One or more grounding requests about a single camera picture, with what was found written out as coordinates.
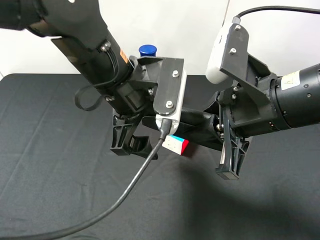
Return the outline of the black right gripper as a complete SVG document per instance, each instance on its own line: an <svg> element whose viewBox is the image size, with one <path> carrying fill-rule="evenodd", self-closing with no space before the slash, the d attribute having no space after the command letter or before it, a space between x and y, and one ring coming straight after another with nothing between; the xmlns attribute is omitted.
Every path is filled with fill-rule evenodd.
<svg viewBox="0 0 320 240"><path fill-rule="evenodd" d="M253 136L278 130L275 93L277 75L267 65L248 53L222 57L218 74L232 85L220 90L215 129L223 140L216 173L224 180L237 180Z"/></svg>

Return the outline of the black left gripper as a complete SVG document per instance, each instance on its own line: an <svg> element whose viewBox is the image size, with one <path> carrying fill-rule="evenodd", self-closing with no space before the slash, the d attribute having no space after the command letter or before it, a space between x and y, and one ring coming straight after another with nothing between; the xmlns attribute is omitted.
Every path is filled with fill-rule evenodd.
<svg viewBox="0 0 320 240"><path fill-rule="evenodd" d="M104 87L104 99L116 113L112 116L110 150L118 156L129 156L137 128L135 115L154 115L154 101L159 88L163 57L116 57L116 71Z"/></svg>

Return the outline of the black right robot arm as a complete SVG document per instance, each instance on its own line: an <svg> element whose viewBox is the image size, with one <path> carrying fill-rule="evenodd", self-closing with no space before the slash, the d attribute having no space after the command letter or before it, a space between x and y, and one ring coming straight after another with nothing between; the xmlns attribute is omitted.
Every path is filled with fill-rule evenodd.
<svg viewBox="0 0 320 240"><path fill-rule="evenodd" d="M219 124L223 141L216 173L236 180L253 136L320 122L320 66L278 76L257 58L227 54L219 70L233 79L221 91Z"/></svg>

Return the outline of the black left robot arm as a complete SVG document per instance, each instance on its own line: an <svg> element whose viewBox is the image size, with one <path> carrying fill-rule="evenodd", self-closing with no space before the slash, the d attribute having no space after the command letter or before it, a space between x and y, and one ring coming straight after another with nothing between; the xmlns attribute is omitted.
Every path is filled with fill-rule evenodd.
<svg viewBox="0 0 320 240"><path fill-rule="evenodd" d="M113 109L111 150L119 155L137 155L155 160L159 146L147 136L135 136L143 117L151 111L148 90L155 81L135 57L127 57L102 18L96 0L3 0L3 29L28 30L50 37L53 44L87 79L79 89L75 105L86 112L107 101Z"/></svg>

